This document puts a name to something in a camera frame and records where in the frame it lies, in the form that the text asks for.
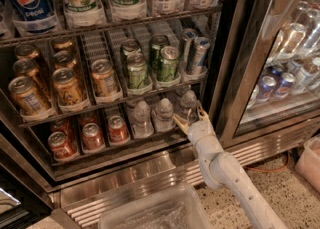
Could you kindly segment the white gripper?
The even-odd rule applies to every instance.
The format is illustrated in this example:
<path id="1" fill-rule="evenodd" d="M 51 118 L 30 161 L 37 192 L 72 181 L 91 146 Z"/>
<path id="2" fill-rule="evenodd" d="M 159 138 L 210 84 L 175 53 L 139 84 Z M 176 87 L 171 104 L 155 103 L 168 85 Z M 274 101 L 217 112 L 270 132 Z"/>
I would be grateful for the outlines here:
<path id="1" fill-rule="evenodd" d="M 206 137 L 212 138 L 215 135 L 213 126 L 209 122 L 210 118 L 200 102 L 197 103 L 197 114 L 200 121 L 191 126 L 188 121 L 182 120 L 176 113 L 173 114 L 175 123 L 183 133 L 187 133 L 187 137 L 193 145 Z"/>

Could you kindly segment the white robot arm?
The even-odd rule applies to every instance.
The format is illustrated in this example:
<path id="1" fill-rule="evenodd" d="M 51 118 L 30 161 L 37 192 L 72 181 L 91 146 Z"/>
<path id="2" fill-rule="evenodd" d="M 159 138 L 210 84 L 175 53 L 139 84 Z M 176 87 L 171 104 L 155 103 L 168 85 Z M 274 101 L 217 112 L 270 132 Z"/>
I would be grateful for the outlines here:
<path id="1" fill-rule="evenodd" d="M 205 184 L 211 189 L 227 187 L 239 201 L 254 229 L 288 229 L 237 159 L 223 149 L 200 103 L 197 104 L 197 114 L 199 120 L 192 124 L 185 123 L 177 114 L 173 119 L 198 153 Z"/>

